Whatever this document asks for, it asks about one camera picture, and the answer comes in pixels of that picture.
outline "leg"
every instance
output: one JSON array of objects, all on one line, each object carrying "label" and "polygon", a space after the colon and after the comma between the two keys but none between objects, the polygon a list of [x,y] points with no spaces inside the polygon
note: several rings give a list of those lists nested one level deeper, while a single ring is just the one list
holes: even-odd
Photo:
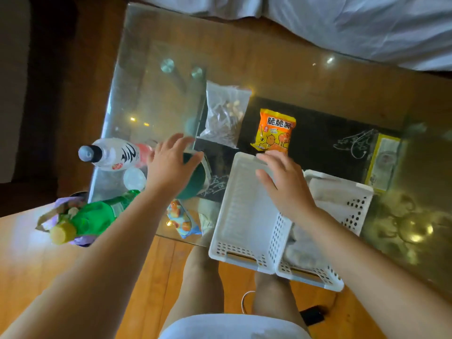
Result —
[{"label": "leg", "polygon": [[254,280],[256,296],[253,314],[293,322],[309,333],[298,311],[288,279],[256,272]]},{"label": "leg", "polygon": [[[213,231],[201,241],[212,240]],[[195,246],[185,262],[179,297],[163,324],[162,331],[179,319],[206,313],[224,312],[223,284],[218,273],[218,261],[209,258],[209,248]]]}]

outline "white shorts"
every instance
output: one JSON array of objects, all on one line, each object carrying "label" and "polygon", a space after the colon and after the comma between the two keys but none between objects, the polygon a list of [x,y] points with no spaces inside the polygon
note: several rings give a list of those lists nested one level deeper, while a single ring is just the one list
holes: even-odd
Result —
[{"label": "white shorts", "polygon": [[179,319],[164,330],[160,339],[309,339],[293,322],[245,314],[200,314]]}]

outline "plastic basket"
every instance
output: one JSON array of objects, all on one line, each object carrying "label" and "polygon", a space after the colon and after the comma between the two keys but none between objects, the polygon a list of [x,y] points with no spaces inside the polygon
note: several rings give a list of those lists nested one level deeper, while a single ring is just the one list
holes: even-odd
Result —
[{"label": "plastic basket", "polygon": [[[282,260],[292,222],[282,216],[273,204],[255,175],[257,169],[263,169],[272,176],[271,170],[261,160],[250,154],[236,153],[209,256],[222,262],[263,273],[276,273],[287,279],[325,289],[342,290],[343,281],[329,265],[324,268],[303,269],[291,267]],[[344,195],[340,209],[327,211],[336,212],[331,215],[359,235],[373,189],[312,170],[305,171],[304,175],[308,182],[314,177],[345,182],[345,188],[335,190]],[[322,207],[322,202],[318,201],[318,206]]]}]

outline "plastic bottle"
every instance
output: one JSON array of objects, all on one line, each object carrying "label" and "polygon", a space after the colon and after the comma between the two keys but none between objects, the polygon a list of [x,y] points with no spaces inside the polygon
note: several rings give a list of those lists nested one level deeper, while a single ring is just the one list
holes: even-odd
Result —
[{"label": "plastic bottle", "polygon": [[146,164],[152,148],[146,144],[132,144],[119,138],[102,138],[79,149],[79,158],[91,162],[101,170],[117,171]]},{"label": "plastic bottle", "polygon": [[54,244],[64,244],[82,235],[100,235],[132,202],[138,190],[109,200],[88,203],[70,220],[63,220],[50,229]]}]

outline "hand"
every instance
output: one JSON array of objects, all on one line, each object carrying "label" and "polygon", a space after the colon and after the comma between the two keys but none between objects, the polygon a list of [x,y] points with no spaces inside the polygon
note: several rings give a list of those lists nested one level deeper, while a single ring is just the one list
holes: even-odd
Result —
[{"label": "hand", "polygon": [[256,176],[284,216],[293,222],[300,222],[300,218],[316,213],[318,208],[300,165],[276,150],[258,153],[256,157],[267,163],[273,172],[273,180],[261,169],[256,170]]},{"label": "hand", "polygon": [[147,161],[147,193],[156,193],[169,203],[184,190],[204,157],[203,152],[197,152],[184,164],[184,150],[194,140],[176,133],[157,145]]}]

